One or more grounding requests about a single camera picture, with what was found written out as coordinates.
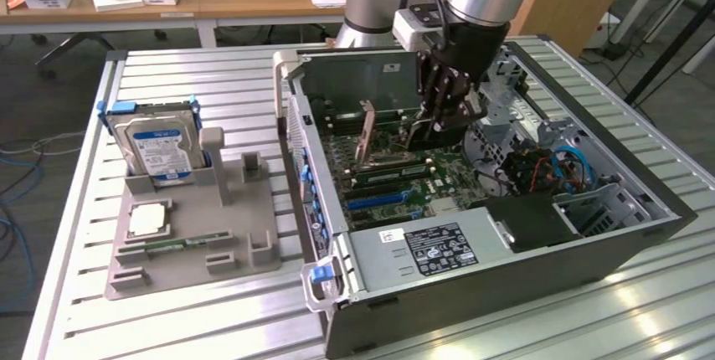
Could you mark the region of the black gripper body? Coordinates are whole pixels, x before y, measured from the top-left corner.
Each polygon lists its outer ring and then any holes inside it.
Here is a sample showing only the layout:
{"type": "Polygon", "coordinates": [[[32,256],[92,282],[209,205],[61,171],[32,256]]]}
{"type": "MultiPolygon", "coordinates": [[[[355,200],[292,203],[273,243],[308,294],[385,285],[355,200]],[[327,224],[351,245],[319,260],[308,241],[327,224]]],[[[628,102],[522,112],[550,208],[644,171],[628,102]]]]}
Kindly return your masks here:
{"type": "Polygon", "coordinates": [[[510,23],[484,26],[475,23],[451,23],[440,49],[432,50],[436,60],[480,80],[508,34],[510,23]]]}

